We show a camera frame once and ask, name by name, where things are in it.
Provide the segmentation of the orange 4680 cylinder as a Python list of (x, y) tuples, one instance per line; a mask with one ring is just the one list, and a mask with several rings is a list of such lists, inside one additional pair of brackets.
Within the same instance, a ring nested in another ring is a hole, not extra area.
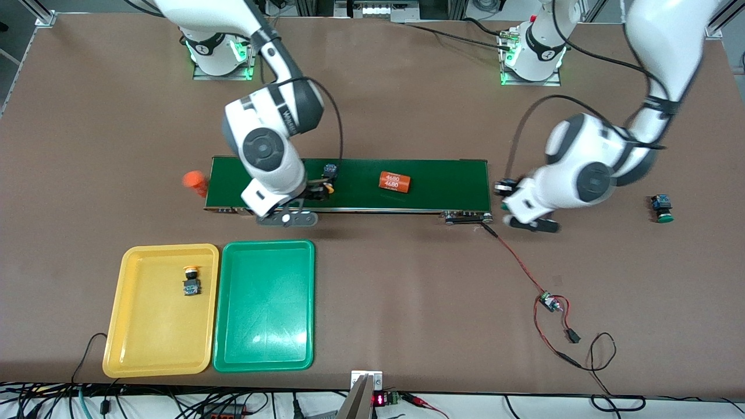
[(378, 188), (395, 191), (396, 193), (409, 193), (411, 177), (383, 171), (379, 176)]
[(208, 193), (208, 179), (202, 171), (189, 171), (182, 177), (184, 187), (195, 191), (200, 197), (205, 198)]

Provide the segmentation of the green conveyor belt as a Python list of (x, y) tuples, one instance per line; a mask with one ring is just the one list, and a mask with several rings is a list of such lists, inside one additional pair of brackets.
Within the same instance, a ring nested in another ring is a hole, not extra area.
[[(303, 159), (309, 180), (320, 179), (333, 158)], [(410, 178), (407, 193), (379, 186), (382, 172)], [(203, 209), (235, 213), (249, 207), (240, 194), (252, 178), (237, 157), (214, 156)], [(303, 209), (317, 213), (391, 213), (480, 216), (491, 211), (486, 160), (344, 159), (325, 201), (306, 200)]]

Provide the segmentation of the green plastic tray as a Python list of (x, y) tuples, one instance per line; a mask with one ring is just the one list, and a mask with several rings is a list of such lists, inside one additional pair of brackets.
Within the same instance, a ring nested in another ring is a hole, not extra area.
[(239, 241), (222, 252), (212, 366), (228, 373), (303, 371), (314, 361), (315, 246)]

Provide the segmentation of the white lit panel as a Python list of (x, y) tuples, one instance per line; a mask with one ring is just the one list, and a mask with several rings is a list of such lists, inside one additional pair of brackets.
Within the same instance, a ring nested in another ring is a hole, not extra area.
[(393, 5), (390, 2), (378, 2), (377, 0), (344, 0), (344, 10), (347, 16), (354, 19), (389, 20)]

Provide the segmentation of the yellow plastic tray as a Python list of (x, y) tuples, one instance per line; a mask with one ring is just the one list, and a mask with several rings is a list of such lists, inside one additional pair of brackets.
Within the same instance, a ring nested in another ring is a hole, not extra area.
[[(184, 296), (184, 267), (201, 293)], [(194, 375), (212, 360), (220, 253), (213, 244), (144, 245), (120, 264), (102, 368), (111, 378)]]

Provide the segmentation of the red clip lead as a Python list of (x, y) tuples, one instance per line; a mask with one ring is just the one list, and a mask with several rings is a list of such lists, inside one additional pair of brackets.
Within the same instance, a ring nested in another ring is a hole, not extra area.
[(401, 393), (401, 398), (405, 402), (408, 402), (408, 403), (412, 404), (415, 407), (418, 407), (420, 409), (425, 409), (425, 410), (430, 410), (430, 411), (437, 412), (438, 414), (441, 414), (442, 416), (444, 416), (445, 419), (450, 419), (450, 417), (447, 414), (445, 414), (444, 411), (439, 410), (438, 408), (432, 406), (430, 403), (426, 402), (425, 400), (423, 400), (420, 397), (417, 397), (417, 396), (413, 395), (412, 393)]

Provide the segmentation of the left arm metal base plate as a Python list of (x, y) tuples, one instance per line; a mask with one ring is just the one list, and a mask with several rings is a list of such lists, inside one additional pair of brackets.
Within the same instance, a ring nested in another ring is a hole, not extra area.
[(530, 22), (524, 22), (496, 37), (500, 51), (501, 85), (559, 87), (559, 68), (566, 45), (547, 46), (532, 34)]

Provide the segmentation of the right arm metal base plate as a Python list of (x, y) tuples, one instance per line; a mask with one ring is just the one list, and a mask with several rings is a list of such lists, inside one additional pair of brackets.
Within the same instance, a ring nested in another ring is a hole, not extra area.
[(252, 80), (257, 51), (250, 40), (222, 32), (181, 27), (195, 80)]

